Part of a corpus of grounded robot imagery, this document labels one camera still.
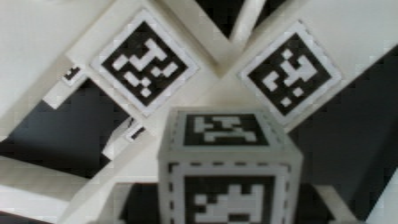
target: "white plastic structure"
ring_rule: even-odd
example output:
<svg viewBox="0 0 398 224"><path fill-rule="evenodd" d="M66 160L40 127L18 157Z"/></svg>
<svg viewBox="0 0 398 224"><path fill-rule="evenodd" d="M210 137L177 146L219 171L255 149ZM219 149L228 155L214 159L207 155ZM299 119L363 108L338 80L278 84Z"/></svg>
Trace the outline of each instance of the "white plastic structure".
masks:
<svg viewBox="0 0 398 224"><path fill-rule="evenodd" d="M136 140L139 137L143 137L141 135L150 135L150 133L146 132L146 128L143 127L139 122L130 117L113 132L104 148L104 155L111 160L118 157L123 150L129 147L134 147Z"/></svg>
<svg viewBox="0 0 398 224"><path fill-rule="evenodd" d="M2 210L56 223L88 224L88 222L98 220L104 201L116 183L127 181L134 184L139 181L159 181L159 136L171 106L265 106L264 96L257 96L257 92L248 88L239 74L257 61L257 57L267 51L269 46L290 35L287 31L290 32L290 27L297 22L305 24L312 36L308 44L312 46L313 42L322 49L326 56L322 58L328 58L331 62L328 64L333 64L333 68L340 71L342 79L338 84L331 85L329 91L319 95L313 101L306 102L310 104L305 105L306 109L299 110L292 119L287 120L287 131L301 124L398 43L397 0L287 1L255 29L253 35L242 34L242 40L249 38L246 46L239 46L235 44L239 42L225 37L196 0L0 0L0 5L0 52L4 53L0 60L0 141L8 138L40 100L45 98L58 108L74 93L75 87L65 83L63 76L75 64L82 66L82 71L90 73L88 78L106 89L155 136L155 141L148 141L143 135L143 140L139 138L127 147L123 146L125 150L123 147L116 147L116 152L122 153L118 156L116 154L111 155L114 161L93 180L88 180L88 185L81 182L79 177L70 177L54 170L43 170L43 174L49 174L47 178L68 176L66 179L77 179L84 185L63 185L65 192L68 192L63 200L58 200L58 196L52 194L52 190L59 189L58 187L47 188L42 184L42 193L38 193L33 185L24 184L22 187L15 184L17 179L13 181L11 179L17 176L13 173L18 171L17 167L31 165L6 159L8 169L2 170L8 170L8 172L0 178L0 188L8 190L8 197L2 196L0 200ZM173 89L175 92L168 92L170 95L164 95L168 98L164 105L154 107L159 109L154 109L154 114L148 117L129 101L129 94L123 94L123 91L114 88L106 78L107 75L100 74L97 64L93 64L95 57L100 56L104 50L107 51L113 41L116 40L118 43L116 37L118 35L123 36L123 32L129 31L129 24L134 25L143 10L150 14L146 18L154 18L157 24L161 24L161 29L155 29L157 34L162 36L161 33L168 33L162 37L171 37L173 49L177 53L184 52L182 54L189 55L187 58L193 62L189 64L196 65L198 68L196 74L189 76L191 78L178 80L182 82L182 85L177 85L180 88ZM255 18L246 19L249 17L244 16L248 11L244 10L241 14L242 20L239 21L249 21L248 24L253 24ZM141 68L145 60L129 58L129 61L130 59L132 64ZM29 177L33 179L38 177L33 172L24 175L27 180ZM386 195L393 192L392 184ZM36 205L42 204L42 206L33 207L31 203L22 202L26 195L38 198ZM397 203L390 199L392 197L386 199L388 206L395 208ZM372 224L379 224L379 220L386 221L381 223L388 223L390 217L393 221L397 220L397 210L383 210L381 203L369 220Z"/></svg>
<svg viewBox="0 0 398 224"><path fill-rule="evenodd" d="M177 108L159 154L162 224L294 223L303 154L262 109Z"/></svg>

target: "marker cube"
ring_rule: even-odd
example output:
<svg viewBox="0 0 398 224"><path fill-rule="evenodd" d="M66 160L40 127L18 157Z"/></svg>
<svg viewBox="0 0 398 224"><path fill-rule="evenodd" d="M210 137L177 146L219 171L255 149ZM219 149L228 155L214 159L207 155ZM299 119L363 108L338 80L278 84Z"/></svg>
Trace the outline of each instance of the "marker cube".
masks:
<svg viewBox="0 0 398 224"><path fill-rule="evenodd" d="M178 108L168 121L162 224L292 224L303 154L265 110Z"/></svg>

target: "cube face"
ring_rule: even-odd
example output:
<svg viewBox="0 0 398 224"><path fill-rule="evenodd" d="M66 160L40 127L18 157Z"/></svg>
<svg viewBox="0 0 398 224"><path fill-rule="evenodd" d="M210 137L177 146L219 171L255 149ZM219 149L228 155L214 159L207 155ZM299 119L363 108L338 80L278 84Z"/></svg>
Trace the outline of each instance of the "cube face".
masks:
<svg viewBox="0 0 398 224"><path fill-rule="evenodd" d="M289 167L265 163L171 165L171 222L283 223Z"/></svg>
<svg viewBox="0 0 398 224"><path fill-rule="evenodd" d="M148 116L196 74L198 65L146 9L91 65Z"/></svg>
<svg viewBox="0 0 398 224"><path fill-rule="evenodd" d="M290 224L303 157L262 109L180 108L161 148L162 224Z"/></svg>
<svg viewBox="0 0 398 224"><path fill-rule="evenodd" d="M177 150L278 149L280 136L262 112L180 112Z"/></svg>
<svg viewBox="0 0 398 224"><path fill-rule="evenodd" d="M241 78L287 125L342 80L301 22L262 51L241 72Z"/></svg>

